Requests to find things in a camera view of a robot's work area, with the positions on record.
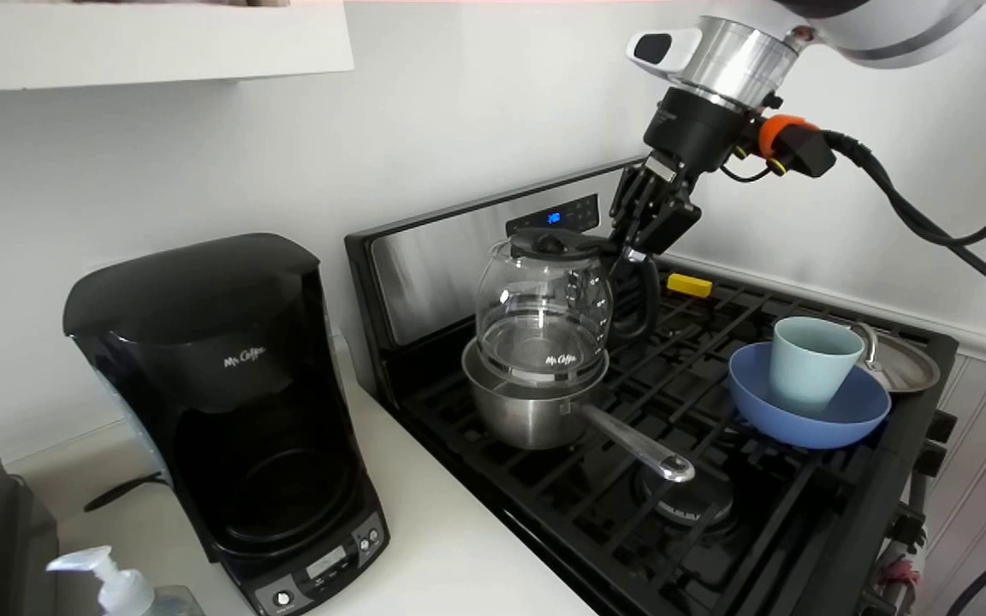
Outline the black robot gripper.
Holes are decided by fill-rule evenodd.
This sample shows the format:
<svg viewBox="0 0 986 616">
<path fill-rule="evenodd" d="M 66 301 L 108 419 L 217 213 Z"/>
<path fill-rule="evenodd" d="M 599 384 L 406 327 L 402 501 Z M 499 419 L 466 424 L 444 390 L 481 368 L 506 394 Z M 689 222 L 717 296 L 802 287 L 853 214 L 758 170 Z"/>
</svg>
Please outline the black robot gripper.
<svg viewBox="0 0 986 616">
<path fill-rule="evenodd" d="M 610 239 L 636 253 L 666 253 L 704 219 L 691 200 L 697 182 L 718 170 L 749 127 L 754 117 L 741 106 L 667 87 L 643 130 L 649 156 L 621 173 Z"/>
</svg>

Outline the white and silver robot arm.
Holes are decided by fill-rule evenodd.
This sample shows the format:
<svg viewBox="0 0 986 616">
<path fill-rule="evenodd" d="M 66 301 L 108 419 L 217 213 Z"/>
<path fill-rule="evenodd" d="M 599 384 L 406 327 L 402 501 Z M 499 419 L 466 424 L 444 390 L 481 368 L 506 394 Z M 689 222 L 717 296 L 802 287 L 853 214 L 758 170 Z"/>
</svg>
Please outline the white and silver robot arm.
<svg viewBox="0 0 986 616">
<path fill-rule="evenodd" d="M 649 156 L 624 170 L 613 243 L 666 253 L 700 222 L 697 182 L 734 155 L 788 162 L 796 117 L 769 120 L 807 44 L 867 67 L 909 67 L 951 46 L 986 20 L 986 0 L 708 0 L 678 54 L 672 29 L 636 35 L 629 62 L 667 82 L 643 130 Z"/>
</svg>

